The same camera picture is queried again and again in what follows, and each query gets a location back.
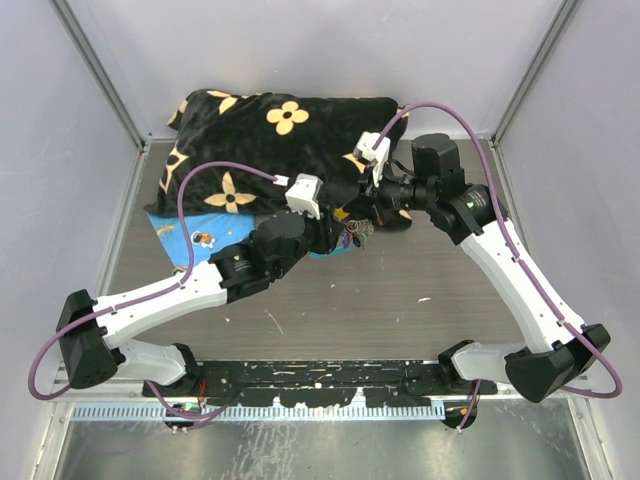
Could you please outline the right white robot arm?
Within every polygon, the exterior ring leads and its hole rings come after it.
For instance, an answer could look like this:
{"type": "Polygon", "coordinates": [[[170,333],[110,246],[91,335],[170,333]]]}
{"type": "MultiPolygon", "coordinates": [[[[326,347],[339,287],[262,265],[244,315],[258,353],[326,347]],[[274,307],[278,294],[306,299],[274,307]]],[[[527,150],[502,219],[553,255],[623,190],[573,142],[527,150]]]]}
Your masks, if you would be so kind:
{"type": "Polygon", "coordinates": [[[474,380],[511,385],[539,403],[564,389],[594,363],[611,337],[602,324],[587,324],[551,287],[490,190],[466,181],[457,144],[427,134],[411,144],[413,168],[396,176],[390,141],[365,132],[354,157],[365,166],[360,191],[384,210],[426,212],[482,270],[510,310],[523,340],[483,345],[465,340],[438,357],[444,390],[459,394],[474,380]]]}

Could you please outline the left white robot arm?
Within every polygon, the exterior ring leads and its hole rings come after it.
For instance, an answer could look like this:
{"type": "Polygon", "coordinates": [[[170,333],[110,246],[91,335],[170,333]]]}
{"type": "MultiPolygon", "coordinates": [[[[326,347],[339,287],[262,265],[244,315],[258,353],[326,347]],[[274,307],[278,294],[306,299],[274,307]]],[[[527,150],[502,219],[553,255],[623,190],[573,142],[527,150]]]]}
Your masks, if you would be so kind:
{"type": "Polygon", "coordinates": [[[330,213],[315,219],[278,212],[241,242],[180,275],[97,299],[86,290],[69,294],[56,331],[70,387],[87,389],[120,375],[191,395],[200,384],[191,351],[140,342],[138,335],[267,290],[307,254],[332,252],[342,232],[330,213]]]}

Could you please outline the green tagged key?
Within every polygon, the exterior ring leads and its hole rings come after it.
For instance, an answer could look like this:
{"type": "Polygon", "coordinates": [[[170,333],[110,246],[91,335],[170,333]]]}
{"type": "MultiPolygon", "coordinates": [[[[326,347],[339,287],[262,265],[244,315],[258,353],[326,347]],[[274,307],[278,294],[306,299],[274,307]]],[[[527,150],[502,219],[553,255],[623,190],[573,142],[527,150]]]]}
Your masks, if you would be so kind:
{"type": "Polygon", "coordinates": [[[366,249],[369,246],[369,238],[365,234],[358,235],[360,247],[366,249]]]}

